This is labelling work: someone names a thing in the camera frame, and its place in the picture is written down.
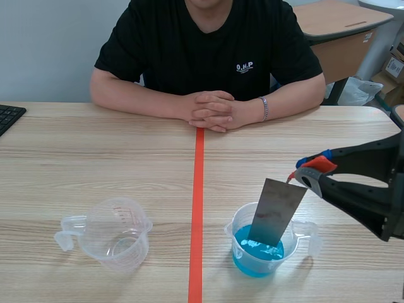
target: plastic measuring cup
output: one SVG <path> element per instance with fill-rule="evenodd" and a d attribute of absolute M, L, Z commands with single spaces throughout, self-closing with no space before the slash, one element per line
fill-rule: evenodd
<path fill-rule="evenodd" d="M 93 207 L 86 215 L 66 217 L 54 236 L 63 251 L 81 249 L 106 267 L 123 273 L 134 271 L 149 250 L 147 233 L 152 222 L 141 206 L 128 198 L 114 198 Z"/>
<path fill-rule="evenodd" d="M 297 250 L 299 241 L 309 239 L 309 255 L 316 257 L 322 246 L 321 238 L 317 235 L 317 225 L 312 222 L 291 220 L 281 241 L 283 243 L 283 258 L 267 261 L 258 259 L 246 252 L 237 242 L 235 234 L 241 228 L 253 222 L 258 203 L 249 203 L 241 207 L 233 216 L 233 220 L 226 225 L 225 233 L 232 238 L 232 252 L 235 265 L 245 274 L 262 277 L 273 273 L 284 261 L 290 258 Z"/>

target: silver bracelet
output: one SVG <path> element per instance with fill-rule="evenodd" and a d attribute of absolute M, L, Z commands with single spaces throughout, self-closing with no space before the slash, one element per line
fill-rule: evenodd
<path fill-rule="evenodd" d="M 268 103 L 264 97 L 259 97 L 259 98 L 264 102 L 264 109 L 265 109 L 264 119 L 263 119 L 263 122 L 264 122 L 268 118 Z"/>

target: keyboard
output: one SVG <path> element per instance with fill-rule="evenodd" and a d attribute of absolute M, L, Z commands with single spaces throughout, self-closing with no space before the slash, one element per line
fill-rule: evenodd
<path fill-rule="evenodd" d="M 0 105 L 0 136 L 4 134 L 27 110 L 23 107 Z"/>

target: metal sheet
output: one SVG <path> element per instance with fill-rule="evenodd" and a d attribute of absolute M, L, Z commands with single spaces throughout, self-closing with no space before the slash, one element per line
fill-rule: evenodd
<path fill-rule="evenodd" d="M 248 239 L 278 245 L 306 191 L 305 187 L 266 179 Z"/>

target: orange tape strip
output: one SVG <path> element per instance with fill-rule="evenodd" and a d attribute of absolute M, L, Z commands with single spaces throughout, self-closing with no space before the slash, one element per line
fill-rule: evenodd
<path fill-rule="evenodd" d="M 205 152 L 203 128 L 196 130 L 194 192 L 192 202 L 191 250 L 189 254 L 188 303 L 202 303 L 203 261 L 203 158 Z"/>

